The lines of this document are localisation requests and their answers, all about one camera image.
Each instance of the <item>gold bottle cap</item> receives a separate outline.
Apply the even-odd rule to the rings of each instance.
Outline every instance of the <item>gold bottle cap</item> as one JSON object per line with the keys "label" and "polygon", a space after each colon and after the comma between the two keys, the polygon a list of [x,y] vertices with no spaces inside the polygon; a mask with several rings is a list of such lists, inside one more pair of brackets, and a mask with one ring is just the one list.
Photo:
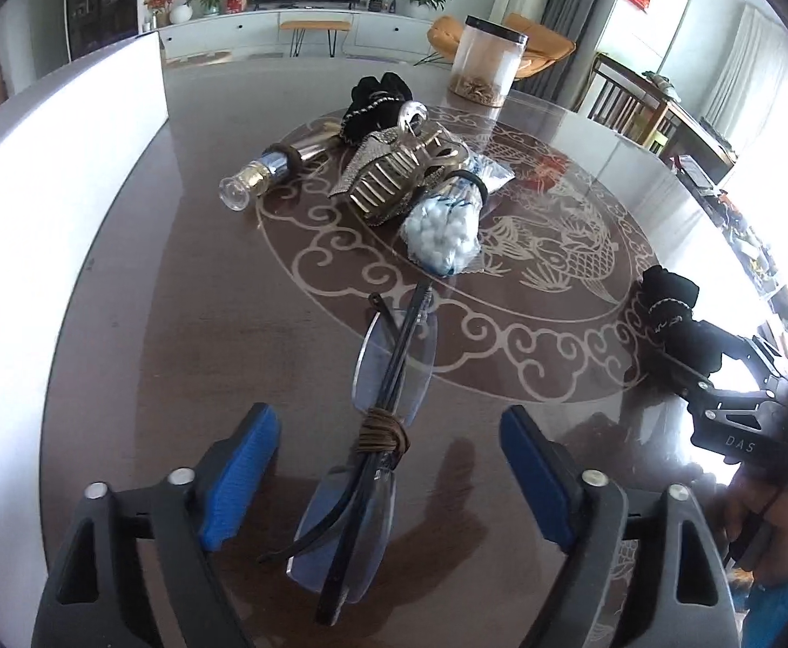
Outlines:
{"label": "gold bottle cap", "polygon": [[220,199],[233,211],[243,211],[260,197],[271,184],[271,173],[263,163],[254,160],[237,175],[220,181]]}

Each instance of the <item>eyeglasses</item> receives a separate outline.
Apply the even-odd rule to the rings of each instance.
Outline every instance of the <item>eyeglasses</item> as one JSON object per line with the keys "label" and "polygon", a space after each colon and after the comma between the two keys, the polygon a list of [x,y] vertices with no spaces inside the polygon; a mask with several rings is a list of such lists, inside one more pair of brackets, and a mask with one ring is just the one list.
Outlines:
{"label": "eyeglasses", "polygon": [[371,295],[376,313],[352,378],[352,402],[365,414],[355,451],[319,482],[294,543],[260,558],[288,559],[288,576],[321,593],[322,624],[333,625],[343,603],[365,595],[388,544],[394,468],[408,449],[405,428],[427,393],[435,360],[438,327],[429,296],[429,281],[420,282],[404,312]]}

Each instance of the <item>black scrunchie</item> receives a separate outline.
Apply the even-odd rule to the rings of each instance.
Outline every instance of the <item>black scrunchie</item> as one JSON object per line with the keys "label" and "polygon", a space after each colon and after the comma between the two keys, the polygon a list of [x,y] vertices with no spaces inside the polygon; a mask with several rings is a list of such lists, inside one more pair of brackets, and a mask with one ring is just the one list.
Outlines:
{"label": "black scrunchie", "polygon": [[412,90],[396,73],[385,73],[381,82],[362,77],[352,88],[352,105],[343,117],[340,138],[348,146],[360,146],[370,132],[395,127],[402,103],[411,100]]}
{"label": "black scrunchie", "polygon": [[643,273],[643,302],[656,339],[667,354],[710,376],[721,367],[722,350],[715,328],[694,321],[691,310],[699,287],[686,277],[653,265]]}

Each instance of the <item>clear plastic jar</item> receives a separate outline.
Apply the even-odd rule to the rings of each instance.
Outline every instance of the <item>clear plastic jar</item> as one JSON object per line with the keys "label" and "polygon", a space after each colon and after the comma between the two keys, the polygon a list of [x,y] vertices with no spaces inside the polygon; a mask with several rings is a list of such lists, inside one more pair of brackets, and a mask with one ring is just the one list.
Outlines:
{"label": "clear plastic jar", "polygon": [[449,90],[486,107],[501,107],[520,68],[528,40],[519,31],[486,19],[466,17]]}

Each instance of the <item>brown string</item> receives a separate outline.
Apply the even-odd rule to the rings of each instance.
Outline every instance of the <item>brown string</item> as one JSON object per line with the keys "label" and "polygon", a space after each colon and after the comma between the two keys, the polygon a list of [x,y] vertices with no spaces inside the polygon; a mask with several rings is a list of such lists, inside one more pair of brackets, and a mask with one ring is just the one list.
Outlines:
{"label": "brown string", "polygon": [[406,451],[408,435],[402,424],[390,412],[371,407],[358,433],[358,452],[396,453],[401,457]]}

